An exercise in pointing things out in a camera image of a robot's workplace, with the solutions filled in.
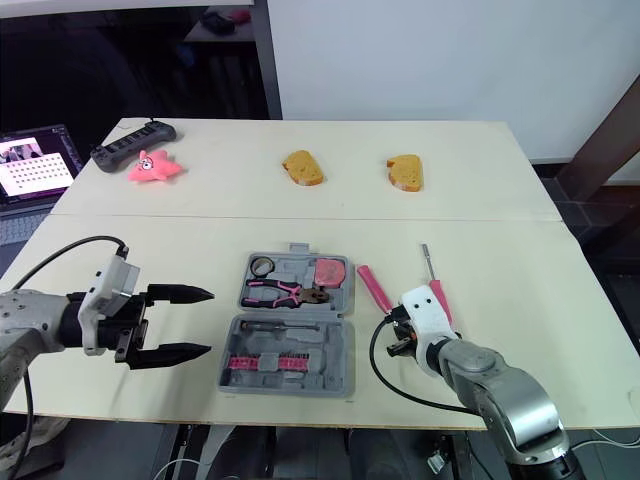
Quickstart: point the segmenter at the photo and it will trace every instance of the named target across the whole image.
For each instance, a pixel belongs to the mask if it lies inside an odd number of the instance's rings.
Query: game controller
[[[140,150],[158,142],[167,142],[176,139],[176,130],[166,123],[152,120],[144,124],[140,130],[122,137],[109,145],[91,150],[91,158],[103,172],[115,172],[123,160]]]

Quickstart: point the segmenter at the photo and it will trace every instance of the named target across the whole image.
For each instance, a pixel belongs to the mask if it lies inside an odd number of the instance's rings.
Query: pliers
[[[271,287],[289,292],[286,297],[276,300],[258,300],[257,298],[243,298],[240,305],[255,308],[298,308],[302,303],[324,303],[329,300],[329,294],[318,288],[302,288],[296,282],[282,282],[272,279],[255,279],[245,282],[247,287]]]

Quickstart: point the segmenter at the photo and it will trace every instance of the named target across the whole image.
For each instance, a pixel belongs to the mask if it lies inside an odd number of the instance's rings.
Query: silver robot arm
[[[585,478],[544,388],[498,352],[460,340],[429,287],[402,295],[385,321],[399,340],[387,348],[389,355],[413,356],[425,373],[442,376],[482,417],[512,478]]]
[[[87,292],[58,296],[17,289],[0,294],[0,411],[27,367],[42,353],[83,347],[91,356],[115,350],[115,361],[133,370],[173,366],[211,349],[171,343],[142,350],[147,307],[158,300],[195,303],[214,296],[198,287],[174,284],[151,284],[146,292],[134,294],[139,270],[113,255]]]

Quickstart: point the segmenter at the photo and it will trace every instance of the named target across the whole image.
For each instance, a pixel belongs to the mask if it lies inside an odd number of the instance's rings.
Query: plush toy
[[[166,180],[169,177],[182,171],[182,167],[177,163],[169,161],[166,150],[156,150],[147,154],[140,151],[140,160],[129,172],[129,180],[134,182],[149,182],[151,180]]]

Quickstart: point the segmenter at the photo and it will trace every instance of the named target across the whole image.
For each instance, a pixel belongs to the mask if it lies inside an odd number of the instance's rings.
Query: bread slice
[[[422,163],[417,155],[398,155],[387,160],[389,180],[405,192],[419,192],[422,189]]]
[[[322,170],[306,150],[293,152],[282,163],[291,179],[298,185],[318,185],[324,180]]]

